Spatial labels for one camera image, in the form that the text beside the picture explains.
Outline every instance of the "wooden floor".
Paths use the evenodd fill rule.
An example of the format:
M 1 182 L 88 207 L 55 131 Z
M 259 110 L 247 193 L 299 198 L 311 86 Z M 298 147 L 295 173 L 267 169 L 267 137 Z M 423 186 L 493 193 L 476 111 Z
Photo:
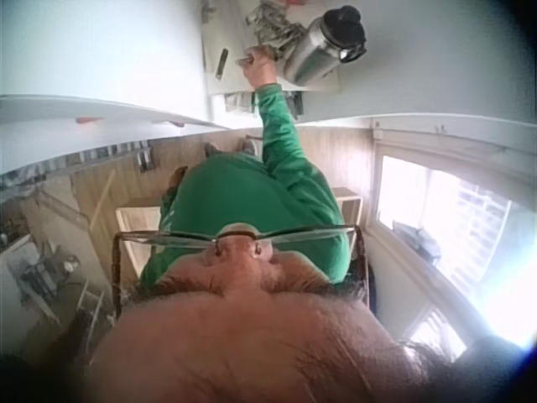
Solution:
M 261 131 L 235 130 L 161 140 L 153 148 L 157 168 L 144 174 L 140 174 L 134 157 L 74 174 L 71 181 L 81 212 L 93 217 L 98 210 L 90 235 L 105 272 L 110 274 L 112 239 L 119 231 L 116 219 L 118 207 L 133 199 L 161 197 L 176 168 L 183 165 L 191 167 L 205 160 L 203 144 L 206 141 L 224 151 L 232 151 L 240 138 L 247 134 L 260 137 Z M 345 186 L 362 195 L 366 211 L 371 180 L 371 131 L 300 128 L 299 136 L 306 156 L 324 172 L 330 186 Z M 135 280 L 136 275 L 124 248 L 122 256 L 123 279 Z

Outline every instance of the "foot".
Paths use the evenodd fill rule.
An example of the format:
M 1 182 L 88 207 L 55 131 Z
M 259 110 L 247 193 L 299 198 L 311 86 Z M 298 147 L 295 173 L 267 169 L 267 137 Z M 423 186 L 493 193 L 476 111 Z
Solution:
M 205 143 L 204 150 L 206 158 L 222 153 L 213 143 Z
M 258 156 L 258 149 L 255 146 L 255 143 L 251 139 L 244 139 L 241 145 L 241 152 L 244 154 L 251 155 L 252 157 Z

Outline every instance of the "eyeglasses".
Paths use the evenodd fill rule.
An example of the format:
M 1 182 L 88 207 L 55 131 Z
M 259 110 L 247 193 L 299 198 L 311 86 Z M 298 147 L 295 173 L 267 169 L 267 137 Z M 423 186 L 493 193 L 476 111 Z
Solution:
M 231 236 L 247 236 L 254 242 L 269 240 L 272 245 L 284 243 L 301 243 L 318 241 L 322 239 L 349 236 L 356 247 L 356 257 L 362 261 L 362 266 L 367 273 L 365 262 L 365 250 L 363 246 L 362 230 L 354 225 L 330 225 L 316 227 L 302 227 L 284 229 L 266 233 L 253 233 L 251 231 L 227 231 L 215 237 L 200 233 L 182 232 L 159 232 L 159 231 L 133 231 L 129 233 L 117 233 L 112 244 L 112 299 L 116 312 L 116 318 L 121 315 L 121 249 L 120 241 L 135 242 L 148 245 L 164 246 L 166 248 L 182 248 L 202 250 L 210 247 L 218 249 L 218 242 Z

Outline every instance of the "black lid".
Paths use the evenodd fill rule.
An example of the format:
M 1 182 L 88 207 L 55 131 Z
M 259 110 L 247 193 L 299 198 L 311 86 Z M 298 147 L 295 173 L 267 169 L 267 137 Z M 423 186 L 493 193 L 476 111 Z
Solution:
M 350 49 L 366 40 L 361 19 L 362 16 L 353 6 L 328 10 L 322 17 L 321 31 L 334 45 Z

